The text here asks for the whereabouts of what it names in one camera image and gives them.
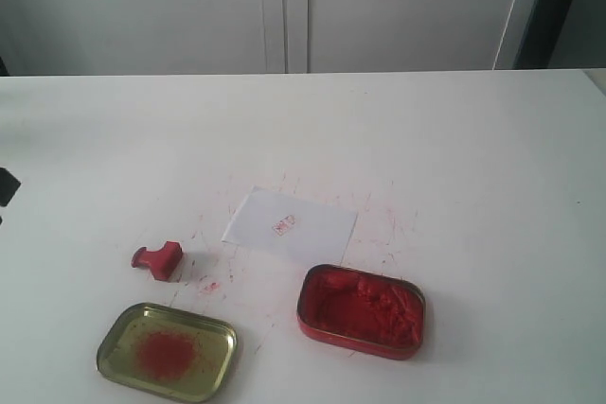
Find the white tabletop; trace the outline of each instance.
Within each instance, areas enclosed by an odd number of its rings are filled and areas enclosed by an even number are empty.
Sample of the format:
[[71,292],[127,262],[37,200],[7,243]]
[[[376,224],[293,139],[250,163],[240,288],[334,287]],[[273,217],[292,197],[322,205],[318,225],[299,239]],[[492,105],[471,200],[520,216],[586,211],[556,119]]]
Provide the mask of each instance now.
[[[95,369],[142,301],[238,330],[215,402],[606,402],[606,98],[580,71],[0,79],[0,165],[2,402],[166,402]],[[220,242],[253,184],[359,212],[343,264],[426,294],[412,360],[299,331],[306,270]],[[180,283],[130,267],[167,239]]]

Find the red stamp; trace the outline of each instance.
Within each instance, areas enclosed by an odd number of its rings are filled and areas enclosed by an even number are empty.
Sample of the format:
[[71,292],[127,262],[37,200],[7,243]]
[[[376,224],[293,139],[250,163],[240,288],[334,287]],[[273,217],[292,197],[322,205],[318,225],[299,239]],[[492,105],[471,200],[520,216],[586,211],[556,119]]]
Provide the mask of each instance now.
[[283,236],[288,231],[293,229],[293,227],[294,227],[294,216],[289,215],[284,220],[280,220],[276,224],[274,224],[273,229],[274,229],[274,232],[276,232],[276,234],[278,234],[279,236]]

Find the gold tin lid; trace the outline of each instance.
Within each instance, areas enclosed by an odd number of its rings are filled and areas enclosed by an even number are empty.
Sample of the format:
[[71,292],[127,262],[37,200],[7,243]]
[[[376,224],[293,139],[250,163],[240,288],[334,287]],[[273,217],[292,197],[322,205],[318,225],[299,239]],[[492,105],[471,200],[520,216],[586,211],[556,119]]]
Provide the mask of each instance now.
[[223,321],[141,303],[117,318],[98,349],[97,369],[122,385],[202,402],[221,387],[237,344]]

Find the paper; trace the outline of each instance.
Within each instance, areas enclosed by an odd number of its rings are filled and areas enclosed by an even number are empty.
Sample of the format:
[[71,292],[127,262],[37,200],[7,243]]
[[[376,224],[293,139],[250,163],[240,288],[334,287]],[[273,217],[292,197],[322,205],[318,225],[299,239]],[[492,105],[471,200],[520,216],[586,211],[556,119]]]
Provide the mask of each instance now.
[[222,241],[277,253],[305,264],[339,264],[358,214],[254,187]]

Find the red seal paste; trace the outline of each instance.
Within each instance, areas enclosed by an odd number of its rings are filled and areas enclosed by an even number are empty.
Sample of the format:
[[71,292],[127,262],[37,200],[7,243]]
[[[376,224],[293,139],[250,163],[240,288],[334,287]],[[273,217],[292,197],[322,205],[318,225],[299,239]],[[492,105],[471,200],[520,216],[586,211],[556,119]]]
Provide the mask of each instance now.
[[420,344],[423,303],[398,280],[320,267],[301,294],[299,315],[315,329],[397,349]]
[[155,380],[181,378],[196,357],[195,340],[185,334],[151,333],[136,348],[139,368]]

